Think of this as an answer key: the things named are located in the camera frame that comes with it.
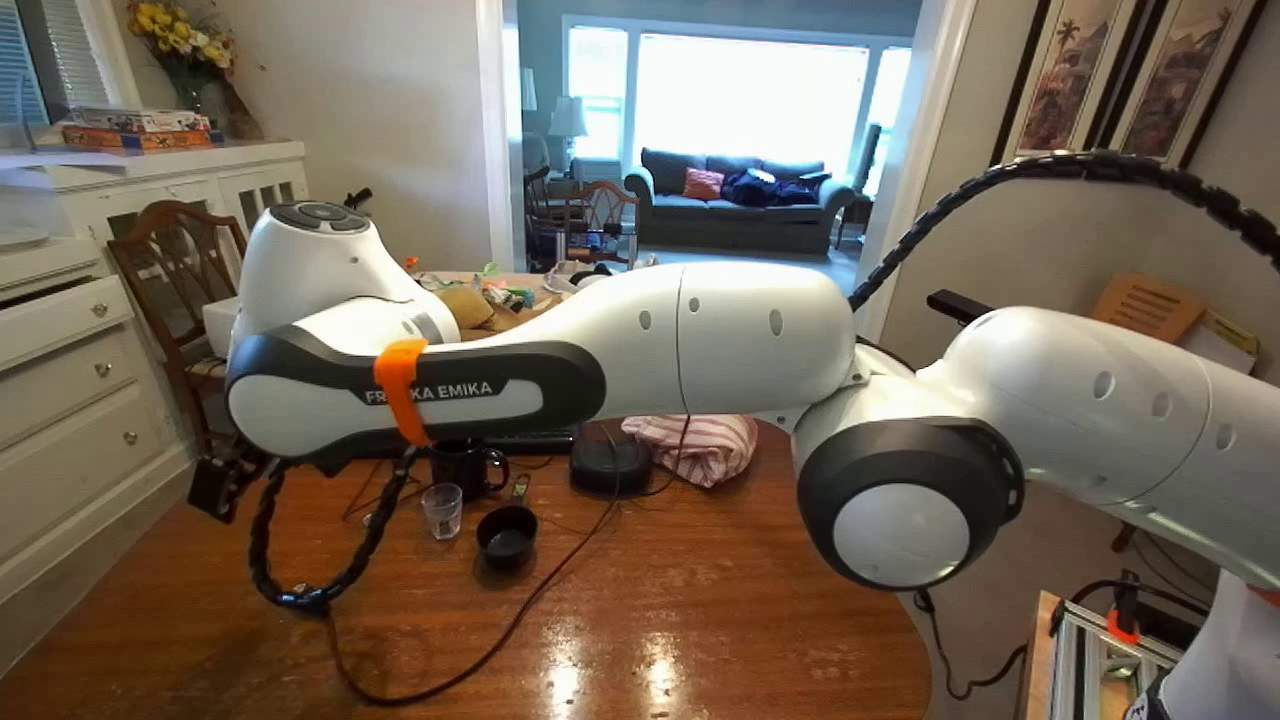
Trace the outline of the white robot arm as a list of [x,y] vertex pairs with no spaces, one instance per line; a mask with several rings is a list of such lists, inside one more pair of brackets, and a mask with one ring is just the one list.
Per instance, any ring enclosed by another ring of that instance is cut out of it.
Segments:
[[624,272],[470,339],[349,207],[275,203],[247,234],[230,417],[280,458],[678,413],[787,428],[817,550],[874,588],[969,567],[1033,481],[1215,560],[1204,627],[1133,710],[1280,720],[1275,385],[1053,308],[910,366],[787,264]]

